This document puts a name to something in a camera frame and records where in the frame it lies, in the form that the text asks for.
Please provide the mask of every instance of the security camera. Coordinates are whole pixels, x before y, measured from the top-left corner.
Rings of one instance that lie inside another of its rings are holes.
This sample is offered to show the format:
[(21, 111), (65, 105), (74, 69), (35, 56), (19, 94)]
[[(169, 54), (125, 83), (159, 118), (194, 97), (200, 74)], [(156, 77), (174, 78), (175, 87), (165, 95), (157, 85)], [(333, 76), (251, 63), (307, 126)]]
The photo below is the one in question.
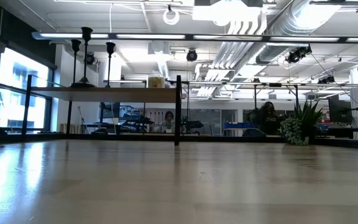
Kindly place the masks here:
[(188, 62), (194, 62), (197, 60), (197, 53), (195, 49), (190, 49), (187, 53), (186, 59)]

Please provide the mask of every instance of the ventilation duct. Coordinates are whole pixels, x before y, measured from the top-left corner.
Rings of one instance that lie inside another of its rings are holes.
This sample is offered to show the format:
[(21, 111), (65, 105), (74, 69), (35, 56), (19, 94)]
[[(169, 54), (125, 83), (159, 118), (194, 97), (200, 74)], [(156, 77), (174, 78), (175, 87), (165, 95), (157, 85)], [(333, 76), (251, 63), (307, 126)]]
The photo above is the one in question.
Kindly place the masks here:
[(149, 55), (155, 56), (155, 61), (158, 64), (158, 70), (165, 78), (169, 77), (167, 60), (169, 58), (169, 45), (161, 40), (155, 40), (149, 43), (148, 48)]
[[(321, 6), (310, 4), (311, 0), (294, 0), (274, 25), (268, 35), (310, 35), (331, 18), (340, 6)], [(253, 77), (265, 66), (283, 55), (288, 47), (268, 46), (265, 43), (254, 44), (237, 66), (244, 78)]]

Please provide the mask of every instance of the computer monitor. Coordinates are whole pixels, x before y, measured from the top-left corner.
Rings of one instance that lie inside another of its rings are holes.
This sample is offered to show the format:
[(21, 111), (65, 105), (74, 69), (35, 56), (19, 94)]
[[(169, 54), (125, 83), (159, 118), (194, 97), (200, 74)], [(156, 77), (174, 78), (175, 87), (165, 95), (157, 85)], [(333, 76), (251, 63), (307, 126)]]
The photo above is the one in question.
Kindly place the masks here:
[(103, 118), (119, 118), (120, 103), (101, 103), (103, 108)]
[(331, 122), (352, 124), (351, 102), (339, 100), (339, 96), (328, 98), (329, 119)]

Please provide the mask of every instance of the wooden shelf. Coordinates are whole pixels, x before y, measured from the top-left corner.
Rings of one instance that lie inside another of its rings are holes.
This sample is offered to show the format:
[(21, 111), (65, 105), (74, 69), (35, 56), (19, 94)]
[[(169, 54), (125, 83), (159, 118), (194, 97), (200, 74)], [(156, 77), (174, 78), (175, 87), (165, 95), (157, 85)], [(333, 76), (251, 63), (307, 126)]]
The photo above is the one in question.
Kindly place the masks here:
[(40, 95), (77, 102), (174, 103), (174, 88), (32, 87)]

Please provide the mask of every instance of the ceiling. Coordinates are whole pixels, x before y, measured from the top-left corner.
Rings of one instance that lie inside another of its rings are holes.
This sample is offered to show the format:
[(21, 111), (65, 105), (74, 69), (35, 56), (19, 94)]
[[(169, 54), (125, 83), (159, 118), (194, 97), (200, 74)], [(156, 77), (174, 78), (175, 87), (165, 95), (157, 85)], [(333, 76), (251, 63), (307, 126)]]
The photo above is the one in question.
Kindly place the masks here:
[[(182, 1), (178, 8), (190, 12), (194, 1)], [(267, 11), (268, 23), (290, 0), (275, 0), (277, 6)], [(0, 5), (22, 19), (35, 29), (42, 32), (81, 32), (80, 27), (87, 26), (95, 32), (110, 32), (109, 12), (111, 10), (112, 32), (153, 32), (153, 33), (182, 33), (182, 34), (225, 34), (229, 26), (221, 27), (212, 21), (194, 21), (191, 15), (180, 13), (179, 22), (168, 25), (163, 21), (166, 6), (145, 5), (122, 6), (83, 4), (80, 2), (55, 2), (54, 0), (0, 0)], [(315, 30), (313, 35), (358, 35), (358, 7), (342, 7), (327, 23)], [(125, 75), (132, 73), (158, 72), (158, 65), (153, 61), (139, 60), (147, 55), (149, 41), (114, 41), (117, 50), (127, 62), (127, 68), (122, 72)], [(169, 70), (194, 72), (197, 63), (186, 62), (188, 49), (195, 48), (198, 60), (214, 60), (221, 46), (220, 42), (169, 42), (170, 52), (175, 56), (167, 62)], [(95, 51), (98, 58), (106, 58), (105, 41), (91, 41), (90, 50)], [(353, 44), (312, 44), (313, 55), (325, 69), (335, 68), (336, 80), (346, 81), (349, 76), (349, 67), (358, 62), (358, 45)], [(264, 69), (264, 78), (284, 80), (299, 77), (296, 81), (305, 80), (323, 72), (313, 57), (304, 58), (301, 63), (290, 69), (286, 68), (283, 58), (278, 65)]]

